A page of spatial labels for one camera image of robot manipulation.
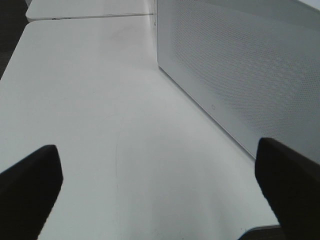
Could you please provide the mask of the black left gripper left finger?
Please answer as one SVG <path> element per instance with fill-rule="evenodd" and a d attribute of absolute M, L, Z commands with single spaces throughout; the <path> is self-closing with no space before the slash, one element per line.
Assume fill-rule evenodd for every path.
<path fill-rule="evenodd" d="M 58 149 L 44 145 L 0 174 L 0 238 L 36 240 L 58 198 Z"/>

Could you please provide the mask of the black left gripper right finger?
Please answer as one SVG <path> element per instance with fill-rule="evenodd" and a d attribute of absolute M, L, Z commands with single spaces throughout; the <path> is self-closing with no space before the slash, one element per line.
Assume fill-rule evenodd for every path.
<path fill-rule="evenodd" d="M 286 238 L 318 240 L 319 164 L 273 138 L 261 138 L 254 174 Z"/>

